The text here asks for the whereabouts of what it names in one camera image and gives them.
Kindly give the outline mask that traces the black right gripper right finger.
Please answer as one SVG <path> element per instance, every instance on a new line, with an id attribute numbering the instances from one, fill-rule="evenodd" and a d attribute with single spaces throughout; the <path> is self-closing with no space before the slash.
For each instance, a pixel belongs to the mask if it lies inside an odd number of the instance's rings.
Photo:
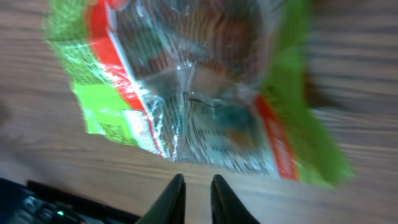
<path id="1" fill-rule="evenodd" d="M 210 187 L 212 224 L 259 224 L 219 174 Z"/>

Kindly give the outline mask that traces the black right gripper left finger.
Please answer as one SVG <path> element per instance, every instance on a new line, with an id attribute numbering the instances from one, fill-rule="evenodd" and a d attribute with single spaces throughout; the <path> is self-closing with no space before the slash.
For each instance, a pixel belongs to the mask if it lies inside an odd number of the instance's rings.
<path id="1" fill-rule="evenodd" d="M 184 224 L 185 206 L 185 179 L 182 174 L 176 174 L 136 224 Z"/>

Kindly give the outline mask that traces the green Haribo candy bag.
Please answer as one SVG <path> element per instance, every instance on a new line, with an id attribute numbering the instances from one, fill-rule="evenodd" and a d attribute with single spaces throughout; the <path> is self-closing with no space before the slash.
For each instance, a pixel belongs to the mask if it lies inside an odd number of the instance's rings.
<path id="1" fill-rule="evenodd" d="M 45 39 L 87 133 L 172 162 L 334 186 L 305 100 L 310 1 L 50 0 Z"/>

